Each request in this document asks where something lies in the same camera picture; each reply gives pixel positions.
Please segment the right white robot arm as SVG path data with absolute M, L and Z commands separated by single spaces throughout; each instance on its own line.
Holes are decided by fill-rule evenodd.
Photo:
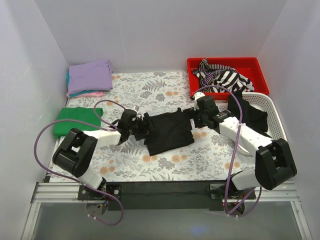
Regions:
M 255 158 L 255 167 L 236 174 L 230 172 L 225 183 L 225 196 L 237 199 L 245 190 L 262 187 L 273 190 L 297 175 L 289 143 L 283 139 L 264 136 L 248 127 L 244 121 L 243 108 L 236 96 L 233 99 L 239 116 L 228 110 L 219 111 L 215 100 L 202 92 L 192 96 L 194 106 L 185 109 L 187 119 L 193 120 L 196 128 L 208 127 L 233 140 Z

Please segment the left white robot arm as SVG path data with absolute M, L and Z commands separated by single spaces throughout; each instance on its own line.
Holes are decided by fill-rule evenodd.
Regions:
M 53 163 L 89 186 L 89 194 L 95 200 L 103 199 L 107 193 L 106 180 L 90 167 L 95 150 L 120 145 L 131 135 L 141 140 L 153 131 L 149 114 L 141 115 L 133 109 L 124 110 L 116 124 L 108 130 L 73 128 L 53 154 Z

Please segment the black t shirt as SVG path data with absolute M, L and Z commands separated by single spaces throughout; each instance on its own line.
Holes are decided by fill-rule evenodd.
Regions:
M 152 131 L 147 135 L 144 145 L 150 156 L 186 147 L 195 142 L 192 126 L 181 108 L 150 117 Z

